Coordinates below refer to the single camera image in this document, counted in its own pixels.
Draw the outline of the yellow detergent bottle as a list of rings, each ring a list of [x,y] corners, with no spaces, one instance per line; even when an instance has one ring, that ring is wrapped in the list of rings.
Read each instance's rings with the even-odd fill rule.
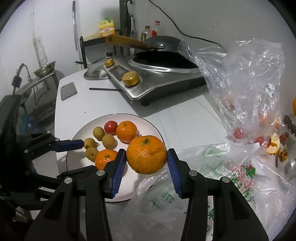
[[[99,35],[101,38],[115,34],[115,22],[112,17],[105,18],[99,23]]]

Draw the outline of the black chopstick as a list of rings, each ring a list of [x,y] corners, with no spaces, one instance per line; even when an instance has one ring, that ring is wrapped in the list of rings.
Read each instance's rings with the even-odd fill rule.
[[[123,92],[121,89],[111,89],[111,88],[96,88],[96,87],[90,87],[89,90],[97,90],[97,91],[117,91],[117,92]]]

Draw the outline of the grey phone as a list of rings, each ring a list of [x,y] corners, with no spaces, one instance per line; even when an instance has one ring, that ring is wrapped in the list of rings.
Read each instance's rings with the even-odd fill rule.
[[[70,82],[66,85],[63,85],[60,88],[60,95],[61,95],[61,100],[65,101],[66,99],[69,99],[70,97],[76,95],[78,93],[76,86],[74,82]]]

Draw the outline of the orange on glass stand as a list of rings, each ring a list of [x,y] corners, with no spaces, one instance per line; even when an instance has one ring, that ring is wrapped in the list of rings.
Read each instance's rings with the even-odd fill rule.
[[[296,117],[296,97],[294,98],[292,103],[292,110],[293,110],[294,116]]]

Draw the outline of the orange mandarin front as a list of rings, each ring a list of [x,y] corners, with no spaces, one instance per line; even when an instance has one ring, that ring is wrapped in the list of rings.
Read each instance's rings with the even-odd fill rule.
[[[136,173],[150,175],[165,166],[167,162],[166,146],[155,136],[136,137],[128,145],[126,159]]]

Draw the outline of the white round plate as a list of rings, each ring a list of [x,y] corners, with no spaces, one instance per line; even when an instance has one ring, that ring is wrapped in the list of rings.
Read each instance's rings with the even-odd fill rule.
[[[161,133],[149,121],[132,114],[110,114],[99,117],[90,121],[83,126],[74,136],[74,140],[85,140],[86,138],[94,138],[93,129],[97,126],[103,127],[108,121],[121,123],[122,121],[131,121],[137,126],[137,130],[141,136],[153,135],[163,140]],[[86,166],[94,166],[95,163],[85,157],[85,149],[69,151],[64,162],[65,170],[72,171]],[[107,202],[124,202],[132,198],[137,186],[143,180],[144,175],[138,174],[126,164],[125,171],[120,184],[119,192],[113,199],[106,199]]]

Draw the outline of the clear plastic bag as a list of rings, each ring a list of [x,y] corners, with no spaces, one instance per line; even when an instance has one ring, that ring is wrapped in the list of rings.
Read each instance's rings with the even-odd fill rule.
[[[178,52],[198,66],[227,137],[236,144],[255,143],[285,132],[280,107],[280,82],[285,55],[280,43],[261,39],[198,49],[181,41]]]

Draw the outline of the steel induction cooker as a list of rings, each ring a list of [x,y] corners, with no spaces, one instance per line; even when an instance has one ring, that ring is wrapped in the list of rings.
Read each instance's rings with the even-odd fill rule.
[[[144,51],[109,58],[103,68],[131,101],[143,106],[206,84],[198,66],[175,52]]]

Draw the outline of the green longan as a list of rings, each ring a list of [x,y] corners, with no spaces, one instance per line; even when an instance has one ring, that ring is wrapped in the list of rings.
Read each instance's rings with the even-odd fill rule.
[[[98,139],[99,141],[102,140],[102,138],[105,136],[105,130],[100,127],[100,126],[96,126],[94,129],[93,129],[93,136]]]
[[[113,135],[107,134],[102,138],[102,144],[106,149],[113,149],[116,144],[116,140]]]
[[[96,158],[98,153],[99,153],[98,149],[96,149],[95,147],[89,147],[85,151],[85,157],[88,160],[90,160],[92,162],[95,162],[95,158]]]
[[[93,138],[86,138],[84,140],[84,148],[97,148],[98,143]]]

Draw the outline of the orange mandarin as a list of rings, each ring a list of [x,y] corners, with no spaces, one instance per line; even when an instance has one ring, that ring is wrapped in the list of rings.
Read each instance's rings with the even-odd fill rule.
[[[116,135],[121,142],[130,143],[138,137],[137,126],[131,121],[122,121],[116,128]]]
[[[110,161],[114,161],[117,156],[117,151],[111,149],[105,149],[95,157],[95,166],[98,170],[103,170],[106,164]]]
[[[150,175],[165,166],[167,162],[166,146],[155,136],[136,137],[128,145],[126,159],[136,173]]]

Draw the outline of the oil bottle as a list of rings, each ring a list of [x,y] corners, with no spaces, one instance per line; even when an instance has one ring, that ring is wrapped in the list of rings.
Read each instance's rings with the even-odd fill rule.
[[[142,33],[141,33],[140,40],[142,42],[144,42],[145,40],[147,40],[147,39],[149,39],[151,37],[152,37],[152,34],[151,34],[150,26],[145,26],[144,31],[142,31]]]

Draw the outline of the green longan front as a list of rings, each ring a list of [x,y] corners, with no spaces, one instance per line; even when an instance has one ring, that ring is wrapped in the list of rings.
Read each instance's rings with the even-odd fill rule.
[[[98,149],[96,149],[95,147],[89,147],[85,151],[85,157],[88,160],[90,160],[92,162],[95,162],[95,158],[96,158],[98,153],[99,153]]]

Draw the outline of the red tomato back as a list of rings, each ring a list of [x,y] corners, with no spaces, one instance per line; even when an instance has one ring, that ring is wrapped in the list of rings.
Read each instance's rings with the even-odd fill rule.
[[[105,123],[104,130],[109,135],[115,135],[117,129],[117,122],[114,120],[110,120]]]

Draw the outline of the orange mandarin back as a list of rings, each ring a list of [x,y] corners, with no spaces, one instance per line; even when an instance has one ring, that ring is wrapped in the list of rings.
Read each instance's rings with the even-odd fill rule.
[[[131,121],[122,121],[116,128],[116,135],[121,142],[130,143],[138,137],[137,126]]]

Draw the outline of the green longan back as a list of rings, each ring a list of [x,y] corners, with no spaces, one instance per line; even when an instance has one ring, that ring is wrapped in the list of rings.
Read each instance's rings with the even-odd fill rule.
[[[96,126],[94,129],[93,129],[93,136],[98,139],[99,141],[102,140],[102,138],[105,136],[105,130],[100,127],[100,126]]]

